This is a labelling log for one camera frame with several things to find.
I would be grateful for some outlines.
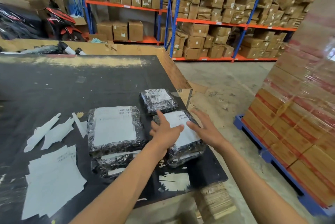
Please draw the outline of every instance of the storage rack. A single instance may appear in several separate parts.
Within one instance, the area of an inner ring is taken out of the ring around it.
[[[143,41],[123,41],[123,42],[136,42],[136,43],[146,43],[146,44],[156,44],[160,45],[163,44],[163,42],[160,42],[160,28],[161,28],[161,15],[162,13],[167,13],[167,10],[162,9],[163,7],[163,0],[160,2],[160,8],[159,9],[149,9],[149,8],[142,8],[142,7],[136,7],[136,6],[128,6],[118,3],[111,3],[109,1],[97,1],[97,0],[84,0],[85,6],[85,16],[88,24],[88,31],[90,34],[94,34],[94,27],[92,23],[92,12],[91,12],[91,4],[94,5],[102,5],[102,6],[112,6],[112,7],[118,7],[118,8],[128,8],[128,9],[136,9],[136,10],[145,10],[145,11],[154,11],[155,12],[155,23],[154,23],[154,36],[144,36]]]
[[[189,23],[197,23],[197,24],[209,24],[209,25],[221,25],[221,26],[233,26],[233,27],[240,27],[242,28],[242,32],[238,41],[238,44],[236,46],[236,48],[234,49],[234,54],[232,57],[221,57],[221,58],[216,58],[216,59],[212,59],[209,57],[200,57],[199,59],[195,60],[195,61],[276,61],[277,58],[257,58],[257,59],[248,59],[245,58],[241,55],[238,54],[238,50],[241,46],[242,40],[245,36],[245,33],[247,31],[248,28],[261,28],[261,29],[270,29],[270,30],[280,30],[280,31],[286,31],[288,32],[288,36],[286,37],[286,39],[291,38],[292,34],[296,31],[295,28],[283,28],[283,27],[267,27],[267,26],[263,26],[263,25],[251,25],[250,21],[251,18],[255,12],[255,9],[257,8],[257,4],[259,0],[256,0],[255,5],[253,7],[253,10],[251,11],[251,14],[249,16],[249,19],[247,21],[246,24],[229,24],[229,23],[221,23],[221,22],[213,22],[213,21],[207,21],[207,20],[197,20],[197,19],[183,19],[183,18],[173,18],[172,17],[172,10],[171,10],[171,1],[169,0],[168,3],[168,10],[167,10],[167,17],[166,17],[166,29],[169,28],[170,26],[170,22],[171,22],[171,28],[172,28],[172,38],[170,39],[169,42],[168,41],[168,35],[169,35],[169,31],[165,32],[165,43],[164,43],[164,47],[167,50],[169,48],[169,45],[174,46],[174,39],[175,39],[175,33],[176,33],[176,28],[177,28],[177,23],[178,22],[189,22]],[[180,0],[177,0],[176,2],[176,8],[175,11],[179,10],[179,3]],[[173,48],[170,48],[170,57],[172,58],[172,53],[173,53]],[[172,60],[174,61],[186,61],[184,57],[181,58],[172,58]]]

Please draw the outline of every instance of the pallet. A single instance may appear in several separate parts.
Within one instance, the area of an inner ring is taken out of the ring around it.
[[[254,142],[259,149],[259,155],[265,160],[266,163],[271,163],[285,178],[285,180],[293,187],[295,192],[298,194],[297,197],[300,203],[309,211],[313,216],[335,215],[335,206],[330,208],[322,208],[318,203],[308,194],[308,192],[291,176],[291,174],[285,169],[285,167],[266,149],[261,141],[248,129],[248,127],[242,122],[243,115],[235,116],[234,125],[243,130],[247,136]]]

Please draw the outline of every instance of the black plastic-wrapped package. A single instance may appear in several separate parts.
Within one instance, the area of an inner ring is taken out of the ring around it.
[[[118,171],[126,168],[139,152],[140,150],[137,150],[132,152],[109,154],[95,158],[91,161],[91,169],[95,173],[100,173],[102,178],[115,178],[121,173]]]
[[[148,142],[137,107],[91,109],[88,114],[87,133],[89,153],[93,158],[142,150]]]
[[[178,140],[171,146],[164,157],[165,162],[172,168],[176,168],[187,161],[199,157],[203,154],[206,144],[199,136],[191,130],[187,125],[187,121],[191,121],[198,125],[193,116],[185,110],[178,110],[164,114],[171,127],[184,125],[184,130],[180,133]],[[153,116],[153,121],[159,124],[157,115]]]
[[[140,97],[144,101],[144,105],[150,115],[157,114],[157,109],[167,113],[178,108],[178,102],[166,89],[145,90],[140,92]]]

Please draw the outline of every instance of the table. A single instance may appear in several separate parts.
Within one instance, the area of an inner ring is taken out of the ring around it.
[[[30,160],[58,150],[65,144],[76,145],[77,166],[87,180],[84,190],[70,200],[52,219],[68,223],[107,186],[90,170],[87,137],[74,130],[62,142],[41,151],[43,140],[30,152],[24,153],[27,139],[36,127],[43,125],[57,113],[58,123],[65,122],[72,112],[84,112],[87,118],[92,108],[109,106],[137,106],[145,133],[149,137],[152,117],[145,114],[139,92],[165,88],[178,96],[176,89],[157,56],[0,56],[0,219],[6,223],[20,222],[27,184],[25,175]],[[180,97],[179,107],[186,109]],[[151,204],[186,193],[162,191],[159,175],[165,172],[188,173],[190,189],[225,181],[227,176],[220,163],[207,147],[202,157],[171,169],[157,166],[135,207]],[[22,223],[50,223],[45,215],[34,216]]]

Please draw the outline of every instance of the person's left hand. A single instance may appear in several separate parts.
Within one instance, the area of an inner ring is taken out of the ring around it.
[[[167,149],[177,141],[180,133],[184,130],[184,125],[170,128],[170,123],[166,120],[163,113],[157,110],[157,115],[161,124],[158,125],[151,121],[150,135],[153,136],[152,144],[158,147],[159,153],[162,154],[161,158],[163,158]]]

